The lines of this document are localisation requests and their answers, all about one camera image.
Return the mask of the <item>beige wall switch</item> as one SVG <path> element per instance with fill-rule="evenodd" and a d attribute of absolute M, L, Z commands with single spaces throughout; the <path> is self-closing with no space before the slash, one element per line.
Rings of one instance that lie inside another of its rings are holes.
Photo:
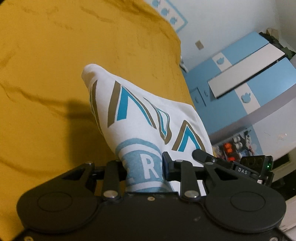
<path fill-rule="evenodd" d="M 196 47 L 201 50 L 204 48 L 204 45 L 202 44 L 202 42 L 200 40 L 198 40 L 196 43 L 195 43 Z"/>

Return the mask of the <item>white blue headboard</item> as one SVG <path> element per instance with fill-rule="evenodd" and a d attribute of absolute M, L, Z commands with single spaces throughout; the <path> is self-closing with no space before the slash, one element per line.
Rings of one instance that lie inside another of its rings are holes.
<path fill-rule="evenodd" d="M 154 8 L 166 21 L 170 23 L 176 33 L 180 32 L 188 21 L 181 12 L 168 0 L 145 0 Z"/>

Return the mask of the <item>blue white wardrobe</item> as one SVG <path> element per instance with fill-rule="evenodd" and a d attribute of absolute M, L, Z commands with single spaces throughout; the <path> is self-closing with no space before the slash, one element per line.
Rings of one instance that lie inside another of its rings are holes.
<path fill-rule="evenodd" d="M 185 74 L 212 142 L 264 119 L 295 97 L 295 68 L 252 32 Z"/>

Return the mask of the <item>white printed sweatshirt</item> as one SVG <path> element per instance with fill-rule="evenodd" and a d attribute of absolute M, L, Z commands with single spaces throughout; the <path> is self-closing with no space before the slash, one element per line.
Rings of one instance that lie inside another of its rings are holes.
<path fill-rule="evenodd" d="M 99 130 L 126 169 L 126 191 L 179 192 L 180 184 L 163 176 L 163 152 L 189 162 L 196 149 L 213 152 L 191 105 L 149 93 L 96 64 L 84 67 L 82 80 Z"/>

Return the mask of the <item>mustard yellow quilt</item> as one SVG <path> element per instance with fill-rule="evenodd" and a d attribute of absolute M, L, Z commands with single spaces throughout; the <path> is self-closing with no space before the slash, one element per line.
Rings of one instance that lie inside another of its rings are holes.
<path fill-rule="evenodd" d="M 114 154 L 81 79 L 94 63 L 163 98 L 191 104 L 180 40 L 145 1 L 1 3 L 1 240 L 23 227 L 27 190 Z"/>

